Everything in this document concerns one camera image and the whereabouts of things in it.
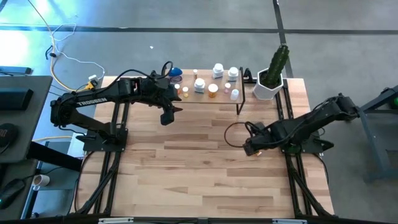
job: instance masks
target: bottle cap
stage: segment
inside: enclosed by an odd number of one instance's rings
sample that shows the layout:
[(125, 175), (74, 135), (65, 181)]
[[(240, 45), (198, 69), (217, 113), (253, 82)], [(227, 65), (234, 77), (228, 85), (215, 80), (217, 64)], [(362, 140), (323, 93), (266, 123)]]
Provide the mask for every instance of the bottle cap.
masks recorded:
[(239, 98), (239, 90), (234, 89), (231, 92), (231, 100), (235, 101)]
[(236, 67), (231, 67), (228, 72), (232, 76), (237, 76), (238, 75), (238, 69)]
[(197, 78), (195, 80), (195, 85), (197, 85), (197, 86), (202, 86), (204, 84), (205, 84), (205, 81), (202, 78)]
[(210, 92), (215, 93), (215, 92), (217, 92), (217, 90), (218, 90), (218, 86), (216, 84), (210, 84), (209, 85), (209, 91)]
[(215, 69), (217, 72), (222, 72), (222, 71), (224, 70), (224, 67), (223, 67), (222, 64), (217, 63), (217, 64), (214, 66), (214, 69)]

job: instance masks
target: plant pot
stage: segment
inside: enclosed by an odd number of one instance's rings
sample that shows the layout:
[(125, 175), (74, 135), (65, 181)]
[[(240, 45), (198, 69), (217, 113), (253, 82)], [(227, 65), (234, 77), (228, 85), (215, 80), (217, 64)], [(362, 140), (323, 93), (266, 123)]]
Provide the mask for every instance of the plant pot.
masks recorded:
[(258, 100), (272, 100), (274, 98), (275, 94), (284, 85), (282, 74), (280, 74), (280, 79), (279, 79), (280, 80), (280, 85), (279, 86), (277, 86), (277, 87), (275, 87), (273, 89), (270, 89), (270, 88), (268, 88), (266, 86), (261, 85), (260, 84), (260, 74), (264, 73), (264, 72), (267, 72), (267, 71), (268, 71), (268, 68), (266, 68), (266, 69), (264, 69), (264, 70), (262, 70), (260, 72), (257, 72), (257, 83), (256, 83), (256, 86), (253, 89), (253, 94), (254, 94), (254, 96), (256, 96), (256, 98)]

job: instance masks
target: gray floor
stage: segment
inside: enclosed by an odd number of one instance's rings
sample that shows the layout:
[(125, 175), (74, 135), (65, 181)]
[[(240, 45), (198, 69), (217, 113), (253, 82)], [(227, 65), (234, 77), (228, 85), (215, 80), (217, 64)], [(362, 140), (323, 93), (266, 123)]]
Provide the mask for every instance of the gray floor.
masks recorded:
[[(33, 2), (54, 26), (76, 22), (92, 27), (277, 28), (271, 0)], [(398, 29), (395, 0), (279, 0), (279, 6), (285, 29)], [(0, 22), (42, 25), (23, 0), (8, 0), (0, 12)], [(286, 35), (293, 76), (305, 79), (311, 106), (339, 92), (362, 105), (384, 87), (397, 85), (397, 38), (398, 35)], [(277, 33), (77, 32), (60, 46), (68, 55), (95, 61), (108, 74), (117, 75), (129, 68), (159, 71), (167, 60), (181, 68), (211, 68), (219, 62), (225, 67), (244, 66), (256, 72), (268, 66), (279, 44)], [(44, 58), (49, 46), (47, 32), (0, 31), (0, 62), (32, 67), (34, 75), (49, 75), (50, 64)], [(101, 70), (60, 57), (55, 72), (67, 85), (77, 88), (88, 76), (100, 75)], [(49, 101), (53, 99), (56, 96), (49, 95), (35, 138), (70, 134), (55, 129), (49, 121)], [(94, 107), (86, 107), (83, 112), (93, 115)], [(336, 214), (398, 222), (398, 182), (363, 181), (363, 175), (372, 171), (373, 160), (359, 121), (330, 124), (323, 138), (335, 143), (325, 153), (325, 162)]]

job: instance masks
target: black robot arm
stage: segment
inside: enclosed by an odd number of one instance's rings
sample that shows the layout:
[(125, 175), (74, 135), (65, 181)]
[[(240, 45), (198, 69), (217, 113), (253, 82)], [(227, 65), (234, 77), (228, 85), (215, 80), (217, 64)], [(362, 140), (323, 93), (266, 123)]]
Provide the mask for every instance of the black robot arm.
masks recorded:
[(246, 139), (243, 148), (251, 156), (262, 149), (273, 149), (286, 144), (297, 146), (308, 140), (313, 132), (333, 121), (349, 121), (357, 117), (355, 104), (340, 93), (298, 118), (276, 121), (266, 127), (263, 123), (250, 123), (251, 137)]
[(168, 125), (174, 121), (174, 112), (182, 110), (174, 107), (173, 101), (181, 99), (169, 79), (152, 73), (148, 78), (123, 78), (105, 88), (65, 93), (51, 101), (51, 122), (62, 127), (74, 124), (107, 139), (116, 135), (116, 124), (97, 121), (79, 113), (77, 108), (105, 102), (144, 103), (162, 108), (160, 122)]

